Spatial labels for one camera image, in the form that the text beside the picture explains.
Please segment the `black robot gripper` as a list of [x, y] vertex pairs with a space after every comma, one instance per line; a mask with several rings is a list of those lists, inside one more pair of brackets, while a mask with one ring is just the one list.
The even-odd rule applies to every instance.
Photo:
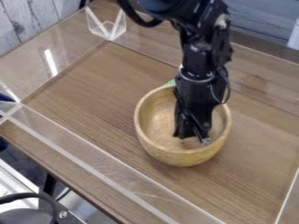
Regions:
[[201, 144], [211, 142], [212, 111], [229, 99], [229, 75], [216, 70], [205, 80], [188, 78], [183, 73], [175, 77], [173, 133], [179, 138], [196, 137]]

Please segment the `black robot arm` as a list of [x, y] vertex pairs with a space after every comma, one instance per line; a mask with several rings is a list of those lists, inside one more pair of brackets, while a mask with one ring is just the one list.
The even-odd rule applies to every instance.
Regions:
[[181, 64], [175, 76], [175, 130], [180, 139], [197, 137], [211, 142], [213, 109], [229, 99], [232, 59], [229, 10], [223, 0], [137, 0], [143, 19], [129, 0], [116, 0], [128, 17], [143, 27], [169, 21], [180, 35]]

